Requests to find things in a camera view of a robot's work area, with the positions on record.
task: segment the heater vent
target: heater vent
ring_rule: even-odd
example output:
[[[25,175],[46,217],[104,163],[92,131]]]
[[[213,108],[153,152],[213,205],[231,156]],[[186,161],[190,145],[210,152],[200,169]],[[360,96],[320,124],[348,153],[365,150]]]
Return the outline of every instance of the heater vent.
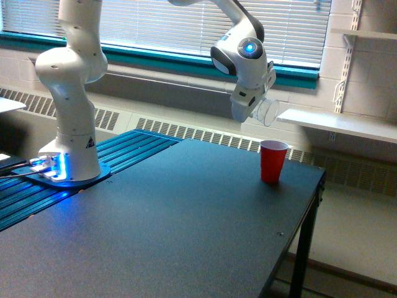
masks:
[[[137,129],[159,132],[178,138],[194,138],[205,142],[259,152],[259,140],[217,130],[179,125],[140,117]],[[299,148],[289,148],[289,160],[326,168],[327,181],[372,192],[395,196],[397,193],[397,166],[385,166],[367,160],[355,160],[348,156],[313,153]]]
[[[56,118],[55,104],[52,98],[4,88],[0,88],[0,97],[25,104],[24,111]],[[120,113],[115,111],[95,109],[95,127],[113,131],[119,116]]]

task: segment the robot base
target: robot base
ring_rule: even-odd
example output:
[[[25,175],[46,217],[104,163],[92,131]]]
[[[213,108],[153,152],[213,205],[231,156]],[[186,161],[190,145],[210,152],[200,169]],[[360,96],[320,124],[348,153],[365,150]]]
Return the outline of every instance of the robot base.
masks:
[[[38,182],[40,184],[44,184],[48,187],[60,189],[60,190],[86,189],[86,188],[89,188],[90,186],[97,184],[98,182],[101,182],[102,180],[111,176],[110,166],[108,166],[105,163],[99,163],[99,166],[100,166],[100,175],[95,178],[92,178],[89,180],[84,180],[84,181],[54,182],[50,179],[44,178],[40,174],[33,174],[33,175],[26,176],[25,179],[29,179],[29,180]],[[25,173],[31,173],[31,172],[32,171],[30,170],[29,166],[26,166],[26,167],[20,168],[20,169],[15,169],[14,171],[12,171],[13,174],[25,174]]]

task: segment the table leg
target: table leg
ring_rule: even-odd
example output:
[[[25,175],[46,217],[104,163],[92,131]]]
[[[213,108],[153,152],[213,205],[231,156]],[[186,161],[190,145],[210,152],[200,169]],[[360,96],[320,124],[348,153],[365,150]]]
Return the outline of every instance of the table leg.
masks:
[[[301,297],[303,281],[305,280],[306,266],[309,258],[311,239],[313,236],[314,223],[316,222],[316,215],[319,203],[319,191],[316,192],[315,196],[316,198],[312,203],[310,210],[306,215],[306,218],[304,219],[300,229],[297,256],[293,269],[289,298]]]

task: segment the shelf bracket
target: shelf bracket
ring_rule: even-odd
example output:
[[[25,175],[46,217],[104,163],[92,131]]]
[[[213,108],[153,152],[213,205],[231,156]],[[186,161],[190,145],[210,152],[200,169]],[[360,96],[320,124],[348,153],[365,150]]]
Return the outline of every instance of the shelf bracket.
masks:
[[[329,132],[328,133],[328,138],[330,141],[335,142],[336,140],[336,132]]]
[[[357,30],[359,27],[360,13],[362,7],[362,0],[353,0],[352,1],[352,10],[354,11],[353,21],[351,25],[351,30]],[[335,103],[335,113],[342,113],[343,108],[343,100],[345,97],[345,91],[347,87],[347,82],[350,73],[350,64],[353,58],[353,51],[356,37],[350,35],[343,35],[344,40],[347,43],[345,62],[343,66],[343,72],[340,82],[335,87],[334,93],[334,103]]]

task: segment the cable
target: cable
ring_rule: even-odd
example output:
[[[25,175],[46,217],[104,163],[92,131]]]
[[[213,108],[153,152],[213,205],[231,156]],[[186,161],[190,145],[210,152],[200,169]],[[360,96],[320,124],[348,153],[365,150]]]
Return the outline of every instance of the cable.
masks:
[[[3,175],[6,172],[10,172],[14,169],[23,168],[24,166],[30,166],[30,163],[26,162],[26,163],[19,163],[18,165],[14,165],[14,166],[8,166],[7,168],[0,170],[0,175]]]
[[[18,175],[1,176],[0,179],[11,179],[11,178],[25,177],[25,176],[34,175],[34,174],[45,173],[45,172],[48,172],[48,171],[50,171],[50,169],[43,169],[43,170],[37,171],[37,172],[18,174]]]

